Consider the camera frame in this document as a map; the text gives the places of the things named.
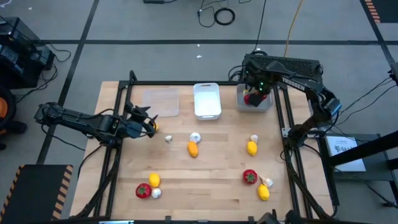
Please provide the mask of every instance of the yellow cable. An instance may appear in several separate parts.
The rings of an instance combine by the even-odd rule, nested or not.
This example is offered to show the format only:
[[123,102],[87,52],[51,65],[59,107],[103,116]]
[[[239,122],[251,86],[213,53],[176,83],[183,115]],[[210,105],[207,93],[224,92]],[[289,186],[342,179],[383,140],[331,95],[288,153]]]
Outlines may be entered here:
[[286,57],[287,46],[289,46],[290,33],[292,32],[294,22],[296,21],[297,14],[299,13],[299,10],[300,10],[300,8],[301,8],[301,4],[303,3],[303,1],[304,1],[304,0],[300,0],[300,3],[298,4],[298,7],[297,7],[296,14],[294,14],[294,18],[293,18],[293,21],[292,21],[292,25],[290,25],[289,34],[287,35],[287,40],[286,40],[286,46],[285,46],[284,57]]

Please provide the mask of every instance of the red pepper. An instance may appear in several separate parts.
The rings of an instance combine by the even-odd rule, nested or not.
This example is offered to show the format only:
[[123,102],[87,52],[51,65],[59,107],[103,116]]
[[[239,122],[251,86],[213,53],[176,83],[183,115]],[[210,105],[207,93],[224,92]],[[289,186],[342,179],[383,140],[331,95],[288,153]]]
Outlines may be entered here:
[[257,173],[254,170],[245,170],[243,172],[243,180],[247,184],[254,184],[257,182],[258,176]]
[[150,196],[152,189],[149,184],[140,184],[136,189],[136,196],[139,198],[147,198]]

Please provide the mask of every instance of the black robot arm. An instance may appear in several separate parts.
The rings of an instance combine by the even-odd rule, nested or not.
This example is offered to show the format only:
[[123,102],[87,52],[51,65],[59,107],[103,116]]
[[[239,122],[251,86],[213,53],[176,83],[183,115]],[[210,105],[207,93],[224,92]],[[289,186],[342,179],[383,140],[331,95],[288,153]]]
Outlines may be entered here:
[[131,116],[123,120],[118,114],[100,114],[90,115],[78,111],[62,108],[54,102],[39,105],[35,119],[39,124],[50,126],[60,124],[68,128],[82,132],[84,135],[93,136],[100,143],[109,146],[115,146],[123,138],[139,138],[143,136],[154,136],[156,123],[154,118],[148,117],[146,111],[149,107],[140,108],[132,103],[127,103],[124,110]]
[[292,147],[301,146],[312,128],[331,120],[341,108],[339,99],[325,88],[322,82],[291,72],[277,61],[271,62],[265,68],[258,67],[250,60],[246,61],[244,81],[257,90],[249,96],[249,102],[254,106],[258,106],[264,100],[263,96],[268,95],[272,87],[280,83],[285,83],[306,94],[311,101],[313,115],[303,124],[297,124],[290,129],[288,140]]

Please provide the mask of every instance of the wooden tabletop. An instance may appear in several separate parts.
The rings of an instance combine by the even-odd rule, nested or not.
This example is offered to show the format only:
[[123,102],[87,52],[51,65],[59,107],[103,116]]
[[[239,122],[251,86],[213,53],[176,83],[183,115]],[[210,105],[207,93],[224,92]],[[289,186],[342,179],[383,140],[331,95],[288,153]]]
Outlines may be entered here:
[[[113,108],[117,87],[118,82],[102,83],[96,113]],[[192,86],[133,86],[131,101],[140,105],[146,90],[164,88],[178,89],[179,115],[158,118],[156,121],[160,129],[152,139],[124,140],[112,218],[163,220],[166,215],[171,215],[173,220],[245,221],[248,216],[258,220],[273,208],[280,217],[284,217],[292,209],[292,199],[286,166],[279,157],[283,147],[275,105],[266,113],[240,113],[236,110],[236,87],[220,86],[220,118],[216,121],[198,121],[193,112]],[[289,96],[295,122],[305,121],[310,116],[305,95],[290,88]],[[202,136],[198,157],[194,159],[187,151],[192,132]],[[259,136],[259,149],[254,157],[246,152],[246,144],[252,134]],[[166,135],[173,136],[171,143],[165,142]],[[314,140],[307,140],[306,143],[317,148]],[[89,140],[85,156],[97,146],[96,140]],[[98,188],[104,152],[104,149],[98,151],[85,162],[71,215],[78,213]],[[332,214],[321,160],[304,147],[301,152],[308,189],[324,210]],[[274,181],[268,201],[264,202],[257,196],[259,182],[254,185],[242,182],[242,173],[246,169],[254,169]],[[136,187],[140,183],[148,183],[152,172],[160,175],[161,198],[137,198]],[[298,188],[297,191],[300,211],[304,216],[302,195]],[[104,214],[107,199],[106,192],[101,214]]]

